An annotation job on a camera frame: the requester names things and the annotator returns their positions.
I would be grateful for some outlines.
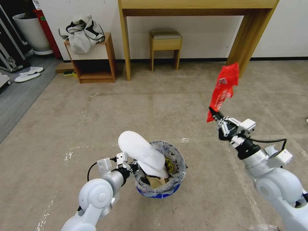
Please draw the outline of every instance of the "white slipper pair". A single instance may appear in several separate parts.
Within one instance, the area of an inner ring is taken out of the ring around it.
[[[19,76],[15,79],[15,82],[25,82],[41,75],[40,72],[44,70],[43,67],[30,67],[30,71],[20,73]]]

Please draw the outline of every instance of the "red plastic bag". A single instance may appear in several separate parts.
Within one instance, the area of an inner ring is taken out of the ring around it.
[[[210,107],[213,108],[214,111],[219,111],[225,99],[233,96],[233,85],[238,85],[238,76],[238,63],[222,67],[217,78],[216,87],[214,89],[210,104]],[[214,118],[209,111],[206,122],[211,122],[213,120]]]

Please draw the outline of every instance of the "gray cloth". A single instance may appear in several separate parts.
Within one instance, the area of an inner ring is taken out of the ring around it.
[[[75,16],[65,30],[59,28],[59,35],[70,41],[72,51],[78,55],[88,53],[92,46],[105,40],[102,28],[90,14]]]

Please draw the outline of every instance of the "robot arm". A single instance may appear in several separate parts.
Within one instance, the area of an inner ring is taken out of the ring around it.
[[[281,215],[288,231],[308,231],[308,194],[299,179],[282,168],[293,157],[284,145],[281,151],[270,146],[261,149],[250,138],[256,123],[250,119],[240,122],[224,117],[210,108],[217,122],[220,140],[229,141],[245,163],[245,171],[254,187]]]
[[[61,231],[96,231],[96,223],[106,216],[119,199],[119,191],[132,169],[127,154],[122,152],[113,159],[117,168],[111,171],[110,158],[97,161],[101,179],[88,181],[79,193],[80,207],[62,227]]]

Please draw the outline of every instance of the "black baseboard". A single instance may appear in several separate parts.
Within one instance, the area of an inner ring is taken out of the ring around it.
[[[301,57],[258,57],[251,58],[250,61],[286,61],[286,60],[308,60],[308,56]],[[225,62],[227,58],[181,58],[180,62]],[[70,63],[70,60],[63,60],[64,63]],[[117,63],[124,63],[125,59],[117,59]],[[149,63],[150,59],[131,59],[132,63]],[[155,63],[170,63],[172,59],[155,59]]]

